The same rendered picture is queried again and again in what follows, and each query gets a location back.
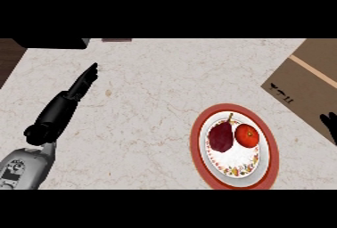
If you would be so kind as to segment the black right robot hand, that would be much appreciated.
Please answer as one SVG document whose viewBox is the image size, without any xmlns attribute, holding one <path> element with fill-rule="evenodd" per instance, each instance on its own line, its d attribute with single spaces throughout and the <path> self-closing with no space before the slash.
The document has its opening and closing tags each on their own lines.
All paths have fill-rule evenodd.
<svg viewBox="0 0 337 228">
<path fill-rule="evenodd" d="M 331 137 L 337 140 L 337 115 L 331 112 L 328 115 L 320 114 L 319 119 L 331 132 Z"/>
</svg>

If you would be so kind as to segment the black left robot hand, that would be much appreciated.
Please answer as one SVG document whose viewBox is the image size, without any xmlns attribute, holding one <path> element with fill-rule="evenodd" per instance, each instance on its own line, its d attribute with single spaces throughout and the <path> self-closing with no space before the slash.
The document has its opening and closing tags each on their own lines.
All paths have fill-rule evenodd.
<svg viewBox="0 0 337 228">
<path fill-rule="evenodd" d="M 26 143 L 35 146 L 53 143 L 65 131 L 78 102 L 93 81 L 97 79 L 97 63 L 93 63 L 78 76 L 69 89 L 62 91 L 47 103 L 34 124 L 23 131 Z"/>
</svg>

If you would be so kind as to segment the brown cardboard box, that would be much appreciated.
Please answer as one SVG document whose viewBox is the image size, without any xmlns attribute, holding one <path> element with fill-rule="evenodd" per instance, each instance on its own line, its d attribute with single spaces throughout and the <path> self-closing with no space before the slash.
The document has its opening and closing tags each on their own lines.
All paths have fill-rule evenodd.
<svg viewBox="0 0 337 228">
<path fill-rule="evenodd" d="M 260 86 L 335 143 L 319 116 L 337 115 L 337 38 L 309 38 Z"/>
</svg>

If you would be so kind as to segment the red tomato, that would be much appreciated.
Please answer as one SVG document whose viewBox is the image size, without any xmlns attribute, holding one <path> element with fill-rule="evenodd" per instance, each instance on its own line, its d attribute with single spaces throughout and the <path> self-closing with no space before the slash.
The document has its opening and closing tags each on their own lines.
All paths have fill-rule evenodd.
<svg viewBox="0 0 337 228">
<path fill-rule="evenodd" d="M 241 124 L 235 129 L 235 140 L 245 147 L 252 148 L 258 144 L 258 132 L 248 124 Z"/>
</svg>

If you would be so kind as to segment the white floral plate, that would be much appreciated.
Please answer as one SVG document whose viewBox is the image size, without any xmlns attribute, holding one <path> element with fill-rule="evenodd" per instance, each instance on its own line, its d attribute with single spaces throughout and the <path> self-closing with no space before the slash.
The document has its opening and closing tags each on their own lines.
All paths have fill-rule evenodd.
<svg viewBox="0 0 337 228">
<path fill-rule="evenodd" d="M 226 152 L 218 152 L 211 148 L 208 139 L 211 129 L 226 120 L 230 120 L 232 131 L 242 124 L 257 130 L 258 143 L 252 148 L 245 148 L 236 140 Z M 248 116 L 233 111 L 212 114 L 201 126 L 198 147 L 205 167 L 221 183 L 244 188 L 258 182 L 269 168 L 269 144 L 261 129 Z"/>
</svg>

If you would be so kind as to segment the red oval placemat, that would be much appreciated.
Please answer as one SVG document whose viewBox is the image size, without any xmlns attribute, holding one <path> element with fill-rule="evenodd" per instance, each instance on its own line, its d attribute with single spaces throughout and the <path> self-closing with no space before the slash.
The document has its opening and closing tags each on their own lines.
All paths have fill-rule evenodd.
<svg viewBox="0 0 337 228">
<path fill-rule="evenodd" d="M 205 162 L 202 161 L 202 158 L 201 158 L 201 148 L 198 145 L 201 127 L 204 126 L 210 117 L 223 111 L 233 111 L 238 114 L 242 114 L 248 119 L 251 119 L 252 122 L 257 124 L 257 127 L 261 130 L 261 136 L 266 139 L 264 144 L 266 144 L 267 153 L 263 159 L 263 161 L 266 162 L 266 170 L 263 171 L 263 174 L 258 180 L 254 181 L 251 184 L 246 184 L 245 186 L 233 186 L 229 183 L 226 183 L 223 180 L 220 180 L 218 177 L 211 172 L 211 170 L 207 168 Z M 190 150 L 190 157 L 192 157 L 195 168 L 198 170 L 198 174 L 202 180 L 205 181 L 207 185 L 212 189 L 252 190 L 252 189 L 269 189 L 272 187 L 278 176 L 278 172 L 279 172 L 278 145 L 266 123 L 263 122 L 257 114 L 245 107 L 230 103 L 221 103 L 210 106 L 199 113 L 190 129 L 189 150 Z"/>
</svg>

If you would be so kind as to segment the black appliance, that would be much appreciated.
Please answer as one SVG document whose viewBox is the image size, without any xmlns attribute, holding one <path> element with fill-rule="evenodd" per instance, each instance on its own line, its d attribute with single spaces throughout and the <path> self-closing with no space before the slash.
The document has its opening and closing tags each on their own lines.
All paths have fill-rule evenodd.
<svg viewBox="0 0 337 228">
<path fill-rule="evenodd" d="M 85 49 L 87 38 L 14 38 L 16 43 L 25 48 L 44 49 Z"/>
</svg>

